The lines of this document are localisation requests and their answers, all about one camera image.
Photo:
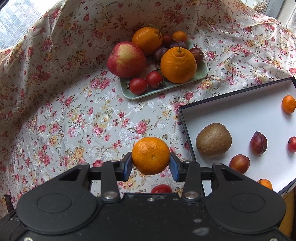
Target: metal screw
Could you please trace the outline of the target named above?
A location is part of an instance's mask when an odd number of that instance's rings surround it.
[[[184,194],[185,198],[195,199],[198,198],[199,194],[197,192],[189,191]]]
[[[114,199],[117,197],[117,193],[113,191],[109,191],[109,192],[105,192],[103,196],[106,199]]]

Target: kiwi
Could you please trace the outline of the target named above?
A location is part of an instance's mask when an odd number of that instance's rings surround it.
[[[229,131],[220,123],[206,126],[196,138],[196,148],[207,158],[217,157],[231,147],[232,137]]]

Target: tablecloth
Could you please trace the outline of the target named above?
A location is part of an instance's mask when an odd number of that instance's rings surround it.
[[[185,31],[210,72],[138,101],[124,98],[106,59],[120,41],[154,24]],[[181,160],[191,159],[179,106],[296,73],[295,35],[240,0],[68,0],[45,13],[14,47],[0,54],[0,197],[13,204],[71,167],[121,159],[141,138],[156,136]],[[132,170],[120,192],[175,192],[169,169]],[[92,192],[99,195],[100,185]],[[1,199],[0,215],[6,213]]]

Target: plate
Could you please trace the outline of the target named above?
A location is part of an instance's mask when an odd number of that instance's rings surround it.
[[[189,44],[189,46],[190,46],[189,49],[194,47],[191,43]],[[141,78],[145,79],[149,72],[159,68],[159,65],[153,64],[153,60],[152,60],[151,57],[147,59],[147,65],[148,65],[148,67],[145,69],[145,71],[140,76]],[[178,87],[178,86],[181,86],[181,85],[185,85],[185,84],[188,84],[188,83],[192,83],[192,82],[195,82],[197,80],[202,80],[207,76],[208,72],[209,72],[209,70],[208,70],[207,65],[204,62],[201,62],[197,66],[197,70],[196,70],[195,75],[190,80],[188,80],[187,82],[182,83],[182,84],[174,84],[174,83],[172,83],[172,82],[170,82],[168,80],[164,80],[163,83],[162,83],[161,88],[159,88],[159,89],[148,88],[147,91],[142,95],[135,95],[135,94],[131,93],[131,91],[129,90],[129,82],[130,82],[130,80],[132,78],[128,78],[128,79],[119,78],[119,82],[120,82],[120,87],[121,87],[122,94],[128,99],[136,100],[136,99],[140,99],[140,98],[143,98],[143,97],[146,97],[146,96],[149,96],[149,95],[153,95],[153,94],[156,94],[156,93],[159,93],[159,92],[163,92],[164,90],[169,90],[171,88]]]
[[[179,116],[192,159],[202,167],[212,167],[215,162],[228,166],[235,155],[243,154],[250,159],[246,176],[255,181],[268,179],[274,191],[284,193],[296,182],[296,153],[287,149],[289,138],[296,136],[296,112],[286,114],[281,102],[286,95],[296,97],[295,86],[296,80],[291,77],[181,106]],[[221,123],[228,129],[232,145],[221,156],[205,158],[199,154],[195,140],[212,123]],[[268,142],[266,152],[260,156],[250,150],[256,131],[265,135]],[[210,183],[203,184],[208,195]]]

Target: tangerine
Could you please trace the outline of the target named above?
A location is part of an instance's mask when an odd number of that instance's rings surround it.
[[[132,160],[135,167],[145,175],[162,172],[170,162],[170,149],[157,137],[145,137],[133,147]]]
[[[161,58],[160,69],[169,81],[180,84],[190,80],[196,72],[193,54],[184,48],[169,49]]]
[[[287,95],[283,98],[281,106],[286,113],[291,114],[296,108],[296,101],[293,96]]]
[[[163,43],[161,32],[152,27],[140,28],[133,35],[132,43],[137,45],[144,55],[152,55]]]
[[[269,188],[272,190],[272,185],[271,185],[271,182],[268,181],[267,179],[260,179],[259,181],[257,181],[258,183],[260,183],[261,185]]]
[[[187,40],[188,40],[186,33],[184,33],[183,31],[174,32],[173,33],[173,38],[177,42],[182,41],[184,43],[186,43]]]

